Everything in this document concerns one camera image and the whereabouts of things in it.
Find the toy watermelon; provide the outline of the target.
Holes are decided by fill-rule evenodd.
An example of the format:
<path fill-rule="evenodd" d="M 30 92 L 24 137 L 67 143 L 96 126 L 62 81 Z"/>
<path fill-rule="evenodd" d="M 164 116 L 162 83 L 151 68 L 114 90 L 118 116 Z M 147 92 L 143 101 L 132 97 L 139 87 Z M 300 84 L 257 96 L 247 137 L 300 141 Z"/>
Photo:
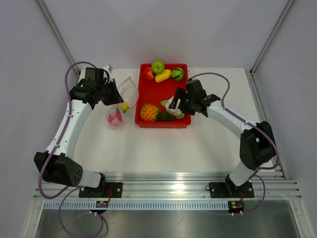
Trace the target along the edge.
<path fill-rule="evenodd" d="M 185 71 L 180 68 L 176 67 L 171 71 L 171 78 L 175 81 L 181 81 L 185 76 Z"/>

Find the clear zip top bag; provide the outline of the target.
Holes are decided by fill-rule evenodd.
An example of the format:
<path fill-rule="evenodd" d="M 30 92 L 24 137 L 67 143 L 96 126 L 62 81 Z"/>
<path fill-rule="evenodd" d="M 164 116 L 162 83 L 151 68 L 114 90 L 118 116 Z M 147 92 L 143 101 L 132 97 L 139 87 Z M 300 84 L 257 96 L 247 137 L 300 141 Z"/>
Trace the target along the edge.
<path fill-rule="evenodd" d="M 127 103 L 129 105 L 129 110 L 126 113 L 123 113 L 119 108 L 118 104 L 110 106 L 110 108 L 106 112 L 106 121 L 107 121 L 107 127 L 109 129 L 117 129 L 121 126 L 124 125 L 128 115 L 130 112 L 136 107 L 136 103 L 138 100 L 138 88 L 137 85 L 135 84 L 134 80 L 131 77 L 131 74 L 128 76 L 126 80 L 124 80 L 118 87 L 118 92 L 120 96 L 123 98 L 123 103 Z M 123 118 L 123 123 L 119 126 L 112 126 L 108 122 L 108 115 L 110 113 L 113 113 L 115 111 L 120 111 L 122 118 Z"/>

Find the green toy lime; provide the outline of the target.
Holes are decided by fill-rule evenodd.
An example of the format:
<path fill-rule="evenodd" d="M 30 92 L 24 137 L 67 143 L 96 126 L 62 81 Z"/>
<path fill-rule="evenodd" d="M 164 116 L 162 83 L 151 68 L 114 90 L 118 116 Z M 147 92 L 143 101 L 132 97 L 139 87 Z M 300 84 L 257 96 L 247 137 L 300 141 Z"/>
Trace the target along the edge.
<path fill-rule="evenodd" d="M 129 110 L 129 105 L 127 103 L 120 103 L 118 104 L 118 108 L 123 112 L 126 113 Z"/>

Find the red toy apple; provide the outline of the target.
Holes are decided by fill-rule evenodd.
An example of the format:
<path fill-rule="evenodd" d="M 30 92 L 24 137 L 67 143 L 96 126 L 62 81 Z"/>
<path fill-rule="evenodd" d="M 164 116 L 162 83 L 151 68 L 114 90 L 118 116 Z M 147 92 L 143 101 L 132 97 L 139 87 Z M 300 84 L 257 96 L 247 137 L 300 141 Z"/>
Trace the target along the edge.
<path fill-rule="evenodd" d="M 123 123 L 123 118 L 120 111 L 115 111 L 108 115 L 108 122 L 112 126 L 119 126 Z"/>

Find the yellow toy mango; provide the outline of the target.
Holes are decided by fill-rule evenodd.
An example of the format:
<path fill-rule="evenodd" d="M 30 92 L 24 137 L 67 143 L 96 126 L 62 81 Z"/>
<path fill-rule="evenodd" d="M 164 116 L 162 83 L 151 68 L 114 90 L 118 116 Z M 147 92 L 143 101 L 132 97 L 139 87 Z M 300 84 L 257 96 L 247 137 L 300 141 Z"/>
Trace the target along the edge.
<path fill-rule="evenodd" d="M 161 83 L 163 81 L 166 81 L 170 78 L 171 76 L 171 70 L 170 69 L 165 69 L 161 74 L 157 74 L 155 76 L 155 82 L 156 83 Z"/>

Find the toy pineapple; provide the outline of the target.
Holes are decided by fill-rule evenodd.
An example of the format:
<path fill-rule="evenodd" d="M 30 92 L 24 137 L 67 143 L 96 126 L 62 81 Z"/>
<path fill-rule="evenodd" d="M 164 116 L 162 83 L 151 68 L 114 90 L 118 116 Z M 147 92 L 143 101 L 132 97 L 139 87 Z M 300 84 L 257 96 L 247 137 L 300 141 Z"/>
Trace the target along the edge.
<path fill-rule="evenodd" d="M 174 116 L 168 112 L 161 111 L 153 104 L 144 104 L 140 109 L 140 118 L 143 121 L 173 121 Z"/>

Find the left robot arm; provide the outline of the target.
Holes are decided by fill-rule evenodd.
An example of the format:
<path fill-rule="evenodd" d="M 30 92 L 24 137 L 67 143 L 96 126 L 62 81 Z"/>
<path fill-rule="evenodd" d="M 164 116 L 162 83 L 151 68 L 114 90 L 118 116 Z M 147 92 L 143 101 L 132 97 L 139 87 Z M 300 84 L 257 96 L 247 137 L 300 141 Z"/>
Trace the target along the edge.
<path fill-rule="evenodd" d="M 56 195 L 46 195 L 42 188 L 44 181 L 64 185 L 65 188 L 87 188 L 95 197 L 106 194 L 105 175 L 85 170 L 73 159 L 79 135 L 95 105 L 99 102 L 106 106 L 123 102 L 111 73 L 112 66 L 109 64 L 97 68 L 89 63 L 72 89 L 65 82 L 68 99 L 65 115 L 49 146 L 34 156 L 40 173 L 38 190 L 43 198 L 54 199 L 62 194 L 60 191 Z"/>

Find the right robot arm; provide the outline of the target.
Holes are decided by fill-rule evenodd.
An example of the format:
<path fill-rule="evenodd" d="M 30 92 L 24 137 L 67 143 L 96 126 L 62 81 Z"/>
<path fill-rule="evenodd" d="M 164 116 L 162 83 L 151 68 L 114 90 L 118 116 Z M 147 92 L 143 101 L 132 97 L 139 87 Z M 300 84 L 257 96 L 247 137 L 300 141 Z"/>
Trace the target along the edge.
<path fill-rule="evenodd" d="M 215 94 L 207 95 L 199 80 L 177 88 L 170 109 L 189 115 L 201 113 L 230 130 L 240 139 L 240 162 L 226 176 L 224 186 L 229 196 L 237 196 L 261 166 L 277 156 L 271 126 L 268 122 L 251 123 L 224 105 Z"/>

